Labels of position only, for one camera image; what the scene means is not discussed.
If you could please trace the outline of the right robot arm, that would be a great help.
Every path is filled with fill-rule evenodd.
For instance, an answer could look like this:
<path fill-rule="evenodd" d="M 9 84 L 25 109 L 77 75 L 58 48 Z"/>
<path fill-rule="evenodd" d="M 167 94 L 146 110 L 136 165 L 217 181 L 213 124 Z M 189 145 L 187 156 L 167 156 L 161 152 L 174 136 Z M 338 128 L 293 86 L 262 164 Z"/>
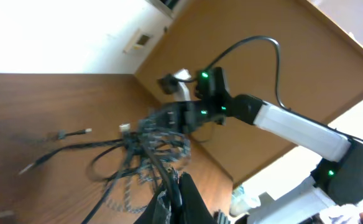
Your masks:
<path fill-rule="evenodd" d="M 321 157 L 305 180 L 251 213 L 248 223 L 363 223 L 357 209 L 363 199 L 363 140 L 255 96 L 231 96 L 221 67 L 197 74 L 196 100 L 186 87 L 190 81 L 186 70 L 160 79 L 164 92 L 176 100 L 144 119 L 142 133 L 190 134 L 205 123 L 224 124 L 232 117 Z"/>

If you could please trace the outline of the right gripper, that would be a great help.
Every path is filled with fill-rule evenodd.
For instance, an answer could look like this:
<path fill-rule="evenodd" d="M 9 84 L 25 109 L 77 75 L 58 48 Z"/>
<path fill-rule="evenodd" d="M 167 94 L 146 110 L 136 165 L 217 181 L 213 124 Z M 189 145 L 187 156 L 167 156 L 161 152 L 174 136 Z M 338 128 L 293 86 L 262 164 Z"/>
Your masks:
<path fill-rule="evenodd" d="M 146 118 L 140 119 L 137 132 L 166 133 L 169 129 L 182 134 L 195 132 L 206 121 L 206 109 L 201 101 L 179 101 L 167 103 L 163 110 L 150 113 Z"/>

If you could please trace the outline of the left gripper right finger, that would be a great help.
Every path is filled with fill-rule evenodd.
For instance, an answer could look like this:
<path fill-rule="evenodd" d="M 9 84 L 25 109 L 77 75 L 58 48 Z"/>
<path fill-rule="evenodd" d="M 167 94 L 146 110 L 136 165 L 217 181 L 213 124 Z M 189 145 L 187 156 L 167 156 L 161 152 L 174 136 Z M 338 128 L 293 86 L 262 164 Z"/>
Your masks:
<path fill-rule="evenodd" d="M 179 178 L 182 206 L 178 222 L 181 224 L 217 224 L 206 207 L 192 176 L 186 172 Z"/>

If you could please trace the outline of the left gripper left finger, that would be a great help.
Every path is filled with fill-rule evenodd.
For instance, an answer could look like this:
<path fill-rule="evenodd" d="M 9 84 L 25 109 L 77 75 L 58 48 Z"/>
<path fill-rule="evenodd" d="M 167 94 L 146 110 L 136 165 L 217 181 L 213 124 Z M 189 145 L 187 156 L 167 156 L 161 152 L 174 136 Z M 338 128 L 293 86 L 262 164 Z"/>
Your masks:
<path fill-rule="evenodd" d="M 161 185 L 134 224 L 171 224 L 172 205 L 166 188 Z"/>

